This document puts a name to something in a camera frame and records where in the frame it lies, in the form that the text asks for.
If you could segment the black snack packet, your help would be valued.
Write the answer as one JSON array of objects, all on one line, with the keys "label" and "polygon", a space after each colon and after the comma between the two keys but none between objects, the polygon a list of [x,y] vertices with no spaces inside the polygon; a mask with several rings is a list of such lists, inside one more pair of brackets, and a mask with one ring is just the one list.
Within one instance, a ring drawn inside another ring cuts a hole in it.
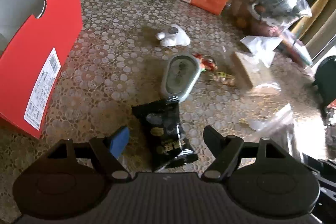
[{"label": "black snack packet", "polygon": [[139,121],[153,172],[178,168],[198,160],[198,154],[181,125],[178,97],[133,106],[131,111]]}]

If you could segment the white paper bag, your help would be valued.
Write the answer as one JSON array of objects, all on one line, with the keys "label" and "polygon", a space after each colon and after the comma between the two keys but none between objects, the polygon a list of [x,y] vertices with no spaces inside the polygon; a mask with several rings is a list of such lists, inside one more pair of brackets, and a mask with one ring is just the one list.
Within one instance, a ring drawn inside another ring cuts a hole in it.
[{"label": "white paper bag", "polygon": [[279,37],[266,37],[266,36],[246,36],[240,42],[252,53],[258,57],[263,64],[269,68],[275,56],[274,50],[282,42]]}]

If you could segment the colourful candy wrapper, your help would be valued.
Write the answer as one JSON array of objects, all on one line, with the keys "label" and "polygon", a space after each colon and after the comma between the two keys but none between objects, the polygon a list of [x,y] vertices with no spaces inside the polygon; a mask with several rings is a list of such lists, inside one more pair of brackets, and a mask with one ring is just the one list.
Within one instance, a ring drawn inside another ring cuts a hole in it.
[{"label": "colourful candy wrapper", "polygon": [[200,62],[201,72],[208,76],[207,81],[214,80],[226,86],[234,87],[236,84],[235,77],[226,72],[218,70],[215,60],[209,55],[193,53],[193,57]]}]

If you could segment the oval grey lidded container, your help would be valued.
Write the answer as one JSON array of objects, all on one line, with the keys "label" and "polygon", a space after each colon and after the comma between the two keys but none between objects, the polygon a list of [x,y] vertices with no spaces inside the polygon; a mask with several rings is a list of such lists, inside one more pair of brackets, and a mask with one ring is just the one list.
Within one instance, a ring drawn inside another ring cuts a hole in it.
[{"label": "oval grey lidded container", "polygon": [[173,55],[167,62],[161,82],[164,98],[176,96],[183,102],[201,74],[200,61],[189,53]]}]

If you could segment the small white figurine toy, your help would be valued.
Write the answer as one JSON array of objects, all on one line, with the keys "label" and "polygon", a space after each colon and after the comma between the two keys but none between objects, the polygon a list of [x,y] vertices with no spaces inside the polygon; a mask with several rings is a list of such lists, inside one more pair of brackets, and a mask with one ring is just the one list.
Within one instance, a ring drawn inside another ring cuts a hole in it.
[{"label": "small white figurine toy", "polygon": [[190,38],[187,33],[177,24],[166,26],[161,32],[158,32],[155,37],[159,40],[162,47],[185,47],[190,44]]}]

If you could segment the red and white shoe box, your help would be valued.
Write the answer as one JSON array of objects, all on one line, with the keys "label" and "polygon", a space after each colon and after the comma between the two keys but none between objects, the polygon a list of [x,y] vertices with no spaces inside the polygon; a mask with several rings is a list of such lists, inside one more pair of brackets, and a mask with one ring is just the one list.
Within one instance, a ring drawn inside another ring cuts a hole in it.
[{"label": "red and white shoe box", "polygon": [[80,0],[1,0],[1,119],[39,139],[83,21]]}]

